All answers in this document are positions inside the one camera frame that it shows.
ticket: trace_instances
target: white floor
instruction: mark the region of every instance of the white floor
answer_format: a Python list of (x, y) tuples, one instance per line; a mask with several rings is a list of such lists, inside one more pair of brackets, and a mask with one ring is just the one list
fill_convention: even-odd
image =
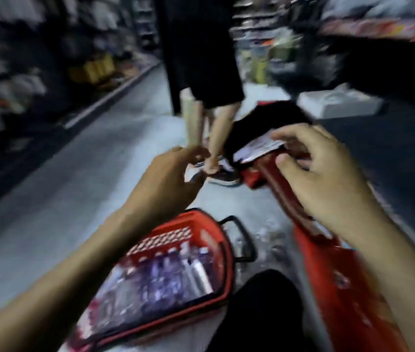
[[(275, 91), (247, 87), (240, 116), (257, 100), (287, 97)], [(125, 201), (155, 155), (184, 142), (184, 123), (171, 116), (165, 71), (158, 67), (5, 196), (0, 201), (0, 308), (84, 242)], [(251, 232), (268, 218), (291, 227), (267, 187), (205, 185), (193, 206), (216, 219), (236, 215)], [(139, 349), (201, 351), (221, 319)]]

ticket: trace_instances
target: right hand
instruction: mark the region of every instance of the right hand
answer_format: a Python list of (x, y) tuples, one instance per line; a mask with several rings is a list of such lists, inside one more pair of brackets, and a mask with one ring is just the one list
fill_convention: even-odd
[(305, 211), (351, 245), (358, 245), (356, 227), (386, 218), (349, 151), (321, 126), (297, 124), (271, 134), (275, 140), (297, 139), (310, 152), (310, 171), (287, 154), (276, 165)]

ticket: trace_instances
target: hand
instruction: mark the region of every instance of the hand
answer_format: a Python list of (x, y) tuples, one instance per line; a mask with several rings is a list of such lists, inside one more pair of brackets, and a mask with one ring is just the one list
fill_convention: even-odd
[(281, 154), (276, 165), (305, 211), (350, 244), (358, 244), (356, 226), (386, 218), (349, 151), (320, 126), (297, 124), (271, 134), (275, 140), (297, 139), (310, 152), (310, 171)]
[(210, 153), (197, 146), (175, 147), (155, 157), (120, 211), (150, 222), (152, 228), (183, 212), (206, 179), (201, 171), (193, 182), (184, 181), (186, 167), (195, 164), (199, 157), (208, 158)]

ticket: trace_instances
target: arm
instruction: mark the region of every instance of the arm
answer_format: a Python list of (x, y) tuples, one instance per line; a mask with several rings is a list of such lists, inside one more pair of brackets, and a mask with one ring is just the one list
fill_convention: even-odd
[(298, 139), (310, 171), (288, 155), (276, 164), (306, 212), (362, 254), (410, 349), (415, 352), (415, 248), (386, 216), (346, 148), (321, 127), (286, 126), (274, 139)]
[(156, 157), (127, 202), (77, 251), (0, 311), (0, 352), (56, 351), (113, 265), (145, 234), (181, 213), (204, 183), (184, 182), (192, 147)]

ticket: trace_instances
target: floor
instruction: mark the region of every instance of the floor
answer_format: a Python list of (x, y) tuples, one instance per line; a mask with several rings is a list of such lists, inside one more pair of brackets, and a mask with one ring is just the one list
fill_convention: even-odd
[[(261, 87), (246, 93), (240, 116), (257, 100), (287, 96)], [(84, 242), (125, 201), (155, 155), (184, 143), (184, 123), (171, 116), (160, 66), (0, 201), (0, 308)], [(291, 228), (267, 187), (205, 185), (192, 206), (219, 220), (236, 215), (251, 232), (266, 219)], [(201, 351), (221, 319), (140, 349)]]

